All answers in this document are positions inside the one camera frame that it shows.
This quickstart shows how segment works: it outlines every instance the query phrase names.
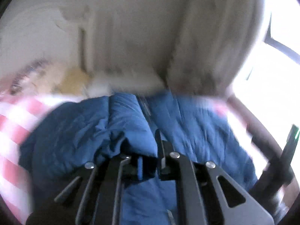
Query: metal rivet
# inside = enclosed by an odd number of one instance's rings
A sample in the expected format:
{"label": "metal rivet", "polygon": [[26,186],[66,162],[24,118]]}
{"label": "metal rivet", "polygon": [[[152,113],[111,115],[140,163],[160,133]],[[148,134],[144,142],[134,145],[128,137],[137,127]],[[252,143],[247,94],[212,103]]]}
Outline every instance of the metal rivet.
{"label": "metal rivet", "polygon": [[95,167],[95,164],[93,162],[87,162],[86,164],[84,164],[84,167],[86,169],[93,169]]}
{"label": "metal rivet", "polygon": [[180,157],[180,154],[178,153],[178,152],[171,152],[170,153],[170,157],[172,157],[172,158],[179,158]]}
{"label": "metal rivet", "polygon": [[121,157],[122,159],[128,159],[128,158],[129,158],[129,156],[126,156],[126,155],[124,155],[124,154],[120,154],[120,157]]}
{"label": "metal rivet", "polygon": [[209,161],[205,163],[205,166],[207,166],[208,168],[215,168],[216,164],[214,162]]}

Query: blue comforter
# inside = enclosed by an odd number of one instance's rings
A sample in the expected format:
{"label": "blue comforter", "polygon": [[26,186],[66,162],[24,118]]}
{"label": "blue comforter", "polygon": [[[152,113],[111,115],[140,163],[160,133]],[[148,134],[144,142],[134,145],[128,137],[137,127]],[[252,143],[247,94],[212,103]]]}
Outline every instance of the blue comforter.
{"label": "blue comforter", "polygon": [[[43,201],[54,192],[53,183],[88,161],[100,165],[121,148],[157,156],[153,135],[157,128],[176,151],[195,162],[214,161],[246,190],[257,181],[252,160],[226,119],[197,107],[191,97],[175,97],[170,92],[144,101],[116,94],[64,103],[23,143],[19,164],[32,175],[36,202]],[[126,139],[128,144],[121,147]],[[167,210],[177,219],[173,181],[155,177],[132,184],[123,202],[122,224],[169,224]]]}

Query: red and white striped fabric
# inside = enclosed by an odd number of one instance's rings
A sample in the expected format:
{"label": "red and white striped fabric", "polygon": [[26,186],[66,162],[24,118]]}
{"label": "red and white striped fabric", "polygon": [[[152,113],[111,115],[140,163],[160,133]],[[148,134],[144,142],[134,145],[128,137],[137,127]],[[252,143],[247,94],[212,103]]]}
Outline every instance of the red and white striped fabric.
{"label": "red and white striped fabric", "polygon": [[32,210],[30,179],[18,166],[19,145],[54,107],[75,97],[34,96],[0,98],[0,194],[22,223]]}

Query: triangular cutout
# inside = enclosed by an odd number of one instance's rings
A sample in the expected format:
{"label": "triangular cutout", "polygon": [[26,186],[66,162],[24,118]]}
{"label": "triangular cutout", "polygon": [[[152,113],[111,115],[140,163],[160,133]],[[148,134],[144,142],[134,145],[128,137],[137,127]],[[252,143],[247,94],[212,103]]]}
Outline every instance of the triangular cutout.
{"label": "triangular cutout", "polygon": [[218,177],[218,181],[223,190],[227,204],[230,208],[236,207],[246,202],[246,199],[239,193],[235,187],[223,176]]}

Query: window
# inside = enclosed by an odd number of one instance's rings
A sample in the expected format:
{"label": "window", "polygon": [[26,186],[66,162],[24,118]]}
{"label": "window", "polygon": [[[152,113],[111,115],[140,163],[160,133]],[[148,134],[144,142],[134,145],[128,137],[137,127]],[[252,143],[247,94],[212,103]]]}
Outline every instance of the window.
{"label": "window", "polygon": [[[300,126],[300,5],[296,0],[268,2],[266,39],[253,49],[233,89],[283,149],[292,124]],[[298,180],[299,165],[297,147],[292,168]]]}

